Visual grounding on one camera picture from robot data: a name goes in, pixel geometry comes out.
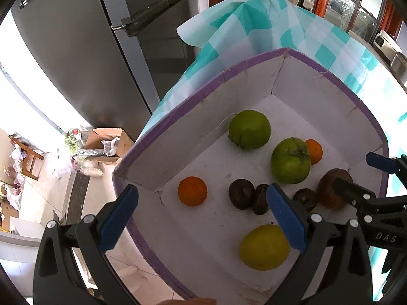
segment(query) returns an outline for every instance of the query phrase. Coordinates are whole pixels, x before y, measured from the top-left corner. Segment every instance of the black clamp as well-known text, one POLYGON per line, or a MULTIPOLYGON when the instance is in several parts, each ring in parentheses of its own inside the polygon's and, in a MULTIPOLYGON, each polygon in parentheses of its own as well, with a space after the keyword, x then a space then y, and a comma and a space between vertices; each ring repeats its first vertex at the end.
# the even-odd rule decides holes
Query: black clamp
MULTIPOLYGON (((368 165, 395 174, 407 187, 407 156, 386 158, 366 156, 368 165)), ((378 248, 407 252, 407 195, 377 199, 374 192, 343 179, 335 179, 334 192, 357 209, 366 243, 378 248)))
POLYGON ((265 305, 367 305, 372 304, 372 272, 367 245, 355 219, 346 225, 326 222, 297 201, 288 199, 277 185, 267 189, 267 203, 290 245, 300 257, 265 305), (308 289, 327 246, 332 246, 328 267, 317 292, 308 289))
POLYGON ((114 248, 138 204, 138 191, 129 185, 116 201, 78 224, 48 222, 34 270, 35 305, 140 305, 105 256, 114 248), (103 300, 87 292, 72 248, 80 248, 103 300))

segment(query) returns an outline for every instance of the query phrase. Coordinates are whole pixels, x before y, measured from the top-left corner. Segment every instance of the brown cardboard box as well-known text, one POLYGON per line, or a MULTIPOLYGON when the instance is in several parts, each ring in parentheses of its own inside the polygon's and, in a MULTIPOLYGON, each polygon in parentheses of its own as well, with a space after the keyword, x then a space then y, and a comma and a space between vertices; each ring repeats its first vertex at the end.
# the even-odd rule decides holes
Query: brown cardboard box
POLYGON ((18 218, 20 213, 14 209, 7 200, 0 200, 4 220, 1 221, 1 228, 10 231, 10 217, 18 218))
POLYGON ((121 128, 94 128, 85 144, 85 149, 103 149, 102 140, 113 140, 120 137, 115 156, 88 157, 89 161, 98 161, 107 165, 117 165, 130 150, 134 142, 121 128))

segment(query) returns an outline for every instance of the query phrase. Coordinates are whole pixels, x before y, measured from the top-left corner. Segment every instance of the metal pot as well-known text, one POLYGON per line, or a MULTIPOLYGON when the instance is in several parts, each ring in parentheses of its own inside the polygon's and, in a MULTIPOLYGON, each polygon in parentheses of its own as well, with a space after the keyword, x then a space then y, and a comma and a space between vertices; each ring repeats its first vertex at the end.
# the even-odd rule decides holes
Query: metal pot
POLYGON ((390 63, 397 78, 404 84, 407 84, 407 57, 400 52, 396 52, 394 59, 390 63))

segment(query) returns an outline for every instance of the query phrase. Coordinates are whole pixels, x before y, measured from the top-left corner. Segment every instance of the teal and white tablecloth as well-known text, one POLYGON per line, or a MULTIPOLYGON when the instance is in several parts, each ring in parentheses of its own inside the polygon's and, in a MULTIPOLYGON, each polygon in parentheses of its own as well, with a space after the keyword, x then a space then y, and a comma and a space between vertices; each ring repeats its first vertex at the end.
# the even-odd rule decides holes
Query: teal and white tablecloth
MULTIPOLYGON (((362 44, 307 10, 286 0, 226 0, 188 20, 178 34, 201 51, 143 133, 223 70, 257 54, 290 47, 327 68, 359 96, 383 128, 391 157, 407 153, 407 94, 362 44)), ((387 196, 406 194, 398 178, 390 176, 387 196)), ((380 272, 385 254, 370 250, 374 298, 385 280, 380 272)))

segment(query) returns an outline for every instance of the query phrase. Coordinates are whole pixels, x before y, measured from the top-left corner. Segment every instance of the lime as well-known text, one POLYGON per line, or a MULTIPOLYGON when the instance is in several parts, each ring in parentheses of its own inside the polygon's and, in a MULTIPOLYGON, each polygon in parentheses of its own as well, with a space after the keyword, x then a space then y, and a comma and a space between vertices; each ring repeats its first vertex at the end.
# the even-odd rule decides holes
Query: lime
POLYGON ((229 124, 229 139, 243 150, 264 146, 270 135, 270 122, 258 111, 243 110, 229 124))
POLYGON ((290 254, 290 245, 280 226, 262 225, 247 234, 240 244, 240 258, 254 270, 273 270, 290 254))

